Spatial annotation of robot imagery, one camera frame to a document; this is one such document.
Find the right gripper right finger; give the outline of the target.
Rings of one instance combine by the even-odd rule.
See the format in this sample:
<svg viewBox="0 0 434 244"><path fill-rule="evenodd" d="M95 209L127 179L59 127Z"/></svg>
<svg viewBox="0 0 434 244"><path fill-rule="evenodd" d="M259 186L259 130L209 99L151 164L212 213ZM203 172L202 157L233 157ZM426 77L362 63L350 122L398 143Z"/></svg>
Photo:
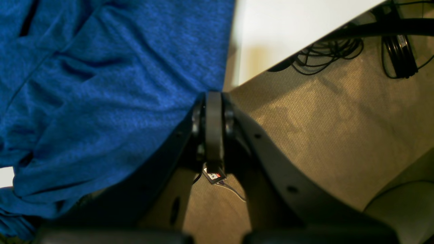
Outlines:
<svg viewBox="0 0 434 244"><path fill-rule="evenodd" d="M222 103L225 170L244 189L252 231L244 244L398 244L387 224L310 180L228 94Z"/></svg>

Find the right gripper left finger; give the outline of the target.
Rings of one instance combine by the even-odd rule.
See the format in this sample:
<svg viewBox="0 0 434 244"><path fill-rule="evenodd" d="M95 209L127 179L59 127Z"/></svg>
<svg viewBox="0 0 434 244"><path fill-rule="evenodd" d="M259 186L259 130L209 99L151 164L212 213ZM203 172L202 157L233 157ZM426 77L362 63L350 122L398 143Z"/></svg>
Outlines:
<svg viewBox="0 0 434 244"><path fill-rule="evenodd" d="M124 181L44 226L36 244L193 244L182 232L194 176L224 171L223 94L201 94L164 144Z"/></svg>

